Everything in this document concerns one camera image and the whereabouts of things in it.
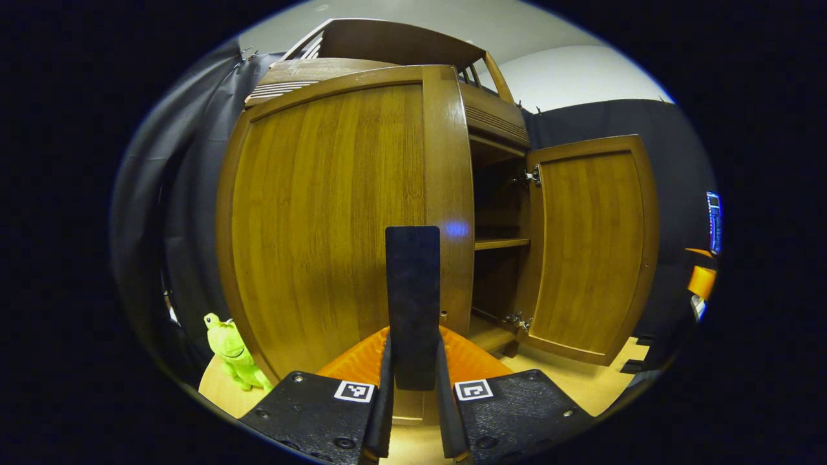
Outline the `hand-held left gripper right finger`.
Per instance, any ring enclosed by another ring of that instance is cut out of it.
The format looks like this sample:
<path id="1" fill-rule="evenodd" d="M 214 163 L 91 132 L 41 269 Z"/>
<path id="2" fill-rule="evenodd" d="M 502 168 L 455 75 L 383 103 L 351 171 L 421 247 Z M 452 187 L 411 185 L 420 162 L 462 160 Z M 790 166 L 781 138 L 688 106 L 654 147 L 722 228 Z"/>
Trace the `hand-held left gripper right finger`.
<path id="1" fill-rule="evenodd" d="M 440 327 L 436 395 L 446 457 L 457 464 L 534 464 L 596 424 L 543 371 L 512 371 Z"/>

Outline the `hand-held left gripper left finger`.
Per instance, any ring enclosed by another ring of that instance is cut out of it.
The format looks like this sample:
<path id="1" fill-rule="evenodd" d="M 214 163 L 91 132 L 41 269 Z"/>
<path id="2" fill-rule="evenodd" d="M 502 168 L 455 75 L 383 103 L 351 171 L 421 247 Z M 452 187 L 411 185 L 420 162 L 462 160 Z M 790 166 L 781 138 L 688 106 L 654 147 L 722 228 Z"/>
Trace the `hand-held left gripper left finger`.
<path id="1" fill-rule="evenodd" d="M 378 330 L 318 373 L 287 374 L 239 420 L 295 464 L 376 464 L 389 454 L 390 330 Z"/>

